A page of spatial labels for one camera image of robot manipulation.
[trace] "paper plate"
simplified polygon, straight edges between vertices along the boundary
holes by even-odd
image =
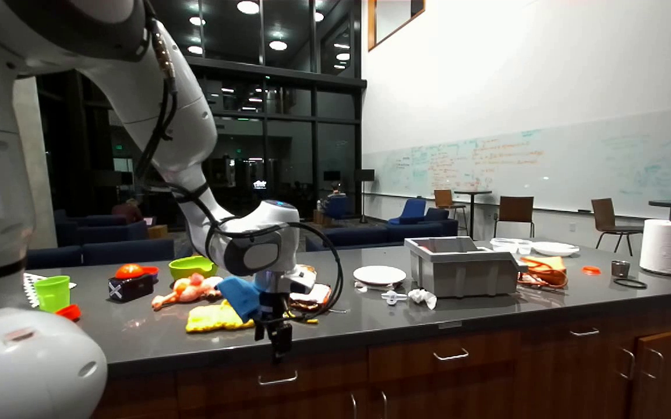
[[[568,243],[535,243],[532,249],[545,256],[573,256],[580,249]]]
[[[405,279],[405,272],[391,265],[364,265],[355,271],[355,278],[364,284],[388,287]]]

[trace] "green cup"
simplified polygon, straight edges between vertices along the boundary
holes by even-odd
[[[70,275],[52,275],[35,283],[35,297],[43,313],[59,313],[73,304]]]

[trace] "ceiling light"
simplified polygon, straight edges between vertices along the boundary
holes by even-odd
[[[205,26],[204,17],[192,17],[192,26]]]
[[[289,44],[282,42],[282,41],[276,41],[276,42],[271,42],[269,48],[271,48],[274,51],[288,51]]]
[[[238,9],[241,9],[242,14],[258,14],[258,12],[261,12],[261,5],[254,3],[254,0],[241,0],[241,3],[238,3]]]
[[[189,55],[204,56],[204,48],[200,44],[192,44]]]

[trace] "bread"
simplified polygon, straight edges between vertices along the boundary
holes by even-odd
[[[530,275],[542,278],[547,284],[565,284],[567,283],[567,265],[565,258],[542,258],[542,256],[523,256]]]

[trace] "ceiling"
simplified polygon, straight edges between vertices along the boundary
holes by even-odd
[[[265,63],[293,71],[314,71],[324,74],[353,73],[353,62],[339,55],[353,49],[353,0],[264,0],[261,14],[238,12],[238,0],[155,0],[155,9],[173,34],[175,42],[189,55],[189,48],[204,48],[207,59],[235,63]],[[323,62],[312,62],[312,30],[323,48]],[[284,41],[288,51],[274,51],[271,41]]]

